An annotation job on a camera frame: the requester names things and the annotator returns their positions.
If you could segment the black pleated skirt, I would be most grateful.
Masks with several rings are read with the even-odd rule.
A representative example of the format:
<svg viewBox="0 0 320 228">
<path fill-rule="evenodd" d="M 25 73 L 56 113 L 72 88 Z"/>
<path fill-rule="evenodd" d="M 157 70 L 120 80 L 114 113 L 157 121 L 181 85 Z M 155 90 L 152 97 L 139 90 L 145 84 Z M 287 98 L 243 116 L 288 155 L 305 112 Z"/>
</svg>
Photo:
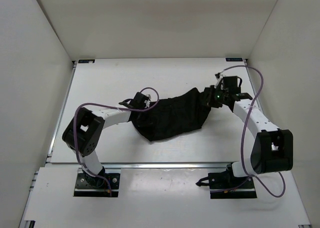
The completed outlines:
<svg viewBox="0 0 320 228">
<path fill-rule="evenodd" d="M 199 130 L 211 111 L 205 105 L 204 94 L 193 88 L 181 96 L 161 99 L 149 111 L 132 112 L 130 121 L 150 142 Z"/>
</svg>

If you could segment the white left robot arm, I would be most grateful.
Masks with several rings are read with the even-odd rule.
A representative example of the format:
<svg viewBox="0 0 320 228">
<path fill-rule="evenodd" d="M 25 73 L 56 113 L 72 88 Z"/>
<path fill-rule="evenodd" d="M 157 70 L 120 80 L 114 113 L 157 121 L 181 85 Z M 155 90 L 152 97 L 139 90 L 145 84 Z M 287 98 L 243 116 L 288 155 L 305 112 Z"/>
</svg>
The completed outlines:
<svg viewBox="0 0 320 228">
<path fill-rule="evenodd" d="M 97 105 L 100 110 L 91 111 L 86 106 L 94 104 L 86 103 L 77 108 L 63 132 L 62 140 L 75 153 L 84 173 L 84 179 L 89 185 L 94 188 L 111 187 L 106 170 L 96 154 L 102 131 L 110 126 L 129 122 L 133 114 L 149 111 L 157 103 L 158 101 L 151 102 L 150 96 L 140 91 L 133 99 L 120 102 L 120 107 Z"/>
</svg>

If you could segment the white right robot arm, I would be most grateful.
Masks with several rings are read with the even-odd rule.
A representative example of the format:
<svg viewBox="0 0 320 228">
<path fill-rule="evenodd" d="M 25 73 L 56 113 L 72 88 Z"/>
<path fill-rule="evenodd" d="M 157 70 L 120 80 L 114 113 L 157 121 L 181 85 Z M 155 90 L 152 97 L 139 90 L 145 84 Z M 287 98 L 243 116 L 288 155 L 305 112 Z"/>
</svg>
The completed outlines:
<svg viewBox="0 0 320 228">
<path fill-rule="evenodd" d="M 240 161 L 231 163 L 220 173 L 209 173 L 197 186 L 210 186 L 215 192 L 242 187 L 259 174 L 290 171 L 293 168 L 293 134 L 272 123 L 255 106 L 256 99 L 241 90 L 242 79 L 217 73 L 217 84 L 205 89 L 207 104 L 220 108 L 227 106 L 243 123 L 243 132 L 249 130 L 254 138 L 250 156 L 245 156 L 245 135 L 241 136 Z"/>
</svg>

